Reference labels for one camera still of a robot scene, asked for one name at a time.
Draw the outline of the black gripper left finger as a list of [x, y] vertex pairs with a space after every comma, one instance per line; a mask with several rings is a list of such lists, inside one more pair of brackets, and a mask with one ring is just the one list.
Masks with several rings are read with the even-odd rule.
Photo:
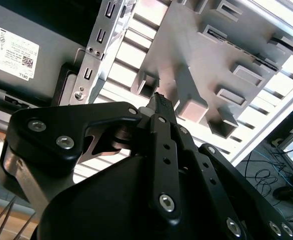
[[163, 97], [155, 93], [140, 109], [109, 102], [15, 112], [0, 157], [0, 183], [42, 217], [58, 194], [124, 159], [177, 157]]

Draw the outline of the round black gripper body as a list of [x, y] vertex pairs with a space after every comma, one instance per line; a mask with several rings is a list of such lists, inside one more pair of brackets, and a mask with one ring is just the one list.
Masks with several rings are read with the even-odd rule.
[[58, 194], [39, 240], [225, 240], [226, 217], [176, 155], [128, 157]]

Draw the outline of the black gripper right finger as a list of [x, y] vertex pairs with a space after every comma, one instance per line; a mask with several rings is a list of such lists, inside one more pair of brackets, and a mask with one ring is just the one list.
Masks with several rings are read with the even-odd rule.
[[193, 233], [188, 240], [293, 240], [293, 227], [209, 143], [197, 147], [162, 98], [182, 172], [183, 203]]

